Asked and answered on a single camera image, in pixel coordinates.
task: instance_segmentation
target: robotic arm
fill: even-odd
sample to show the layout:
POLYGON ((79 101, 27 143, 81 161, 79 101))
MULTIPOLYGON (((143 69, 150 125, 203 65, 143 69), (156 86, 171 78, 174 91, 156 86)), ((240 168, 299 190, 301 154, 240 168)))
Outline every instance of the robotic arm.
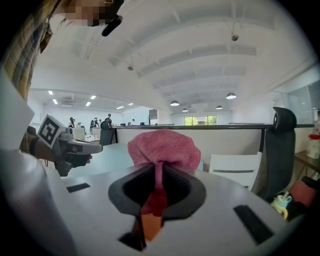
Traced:
POLYGON ((74 139, 72 128, 65 127, 49 114, 41 124, 37 136, 52 150, 54 166, 61 177, 68 176, 71 168, 84 166, 91 154, 103 150, 99 144, 74 139))

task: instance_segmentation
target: plaid shirt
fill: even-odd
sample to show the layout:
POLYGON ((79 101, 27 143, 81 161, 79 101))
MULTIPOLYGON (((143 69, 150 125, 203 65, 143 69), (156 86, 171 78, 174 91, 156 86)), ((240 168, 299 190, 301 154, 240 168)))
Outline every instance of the plaid shirt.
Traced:
MULTIPOLYGON (((38 54, 44 51, 52 37, 49 19, 59 2, 43 0, 21 25, 1 60, 9 80, 26 101, 38 54)), ((27 134, 22 139, 20 149, 29 153, 27 134)))

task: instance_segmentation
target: pink towel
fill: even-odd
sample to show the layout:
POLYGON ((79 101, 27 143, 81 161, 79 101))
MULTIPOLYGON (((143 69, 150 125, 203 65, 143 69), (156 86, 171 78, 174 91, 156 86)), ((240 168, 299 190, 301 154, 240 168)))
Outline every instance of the pink towel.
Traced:
POLYGON ((144 204, 141 214, 161 216, 166 209, 167 197, 162 186, 162 165, 164 162, 197 169, 201 152, 193 140, 173 130, 161 129, 144 132, 128 143, 128 151, 134 165, 155 164, 154 192, 144 204))

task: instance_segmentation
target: white chair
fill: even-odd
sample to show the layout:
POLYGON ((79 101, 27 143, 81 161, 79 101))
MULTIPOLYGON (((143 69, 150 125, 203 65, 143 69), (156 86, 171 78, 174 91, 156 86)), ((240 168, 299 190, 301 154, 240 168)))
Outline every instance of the white chair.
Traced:
POLYGON ((262 153, 254 155, 211 154, 209 173, 225 177, 247 187, 255 183, 262 153))

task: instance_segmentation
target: black slot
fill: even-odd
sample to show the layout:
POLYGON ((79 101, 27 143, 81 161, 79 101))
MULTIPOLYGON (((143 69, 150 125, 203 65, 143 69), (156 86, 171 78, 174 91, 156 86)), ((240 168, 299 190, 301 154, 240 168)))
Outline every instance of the black slot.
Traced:
POLYGON ((262 222, 262 220, 247 206, 239 205, 233 208, 243 225, 246 227, 256 244, 262 244, 264 241, 274 235, 273 232, 262 222))
POLYGON ((90 185, 88 183, 83 183, 75 186, 68 186, 66 189, 69 191, 69 193, 73 193, 79 190, 84 190, 86 188, 90 188, 90 185))

